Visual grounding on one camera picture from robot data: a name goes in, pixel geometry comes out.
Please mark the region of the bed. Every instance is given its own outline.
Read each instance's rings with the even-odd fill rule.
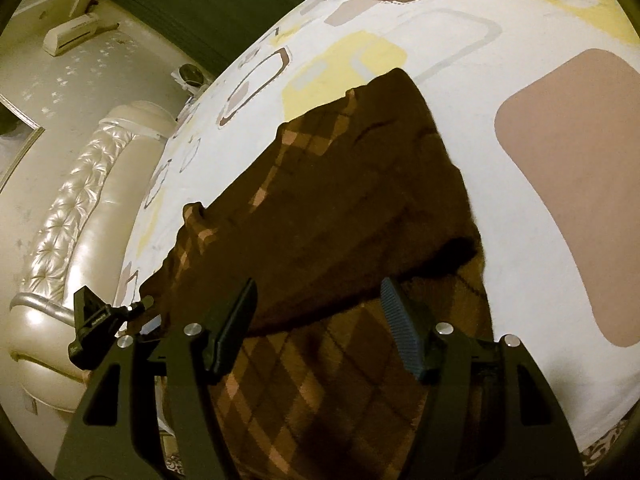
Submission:
[[[116,302],[277,126],[401,67],[460,168],[496,337],[517,334],[578,448],[640,396],[640,38],[616,0],[306,0],[191,105],[129,240]]]

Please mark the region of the brown cloth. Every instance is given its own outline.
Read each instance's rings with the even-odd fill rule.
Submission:
[[[282,124],[209,207],[183,213],[140,287],[154,307],[132,330],[158,313],[164,330],[200,320],[247,277],[258,286],[250,335],[287,330],[376,297],[385,276],[419,273],[437,254],[455,269],[478,238],[460,172],[400,69]]]
[[[402,366],[380,281],[400,278],[438,320],[492,338],[462,177],[409,77],[393,70],[283,124],[184,219],[140,293],[168,328],[199,320],[227,282],[256,280],[254,336],[211,389],[242,477],[395,480],[428,390]],[[470,410],[468,428],[477,418]],[[461,460],[471,464],[469,433]]]

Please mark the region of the dark brown fabric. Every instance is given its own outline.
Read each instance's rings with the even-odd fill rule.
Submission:
[[[184,207],[162,268],[140,287],[162,328],[199,320],[248,276],[251,335],[301,326],[374,298],[385,276],[455,269],[478,233],[431,113],[400,69],[278,128],[206,209]]]

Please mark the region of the silver rivet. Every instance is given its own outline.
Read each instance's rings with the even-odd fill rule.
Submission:
[[[126,348],[127,346],[131,346],[133,344],[133,338],[130,335],[124,335],[118,338],[118,346],[120,348]]]
[[[184,327],[184,333],[186,335],[194,336],[202,332],[202,327],[198,323],[189,323]]]
[[[451,326],[449,323],[438,323],[436,325],[436,332],[440,335],[453,334],[453,326]]]
[[[504,336],[504,344],[516,348],[516,346],[520,346],[520,338],[513,334],[507,334]]]

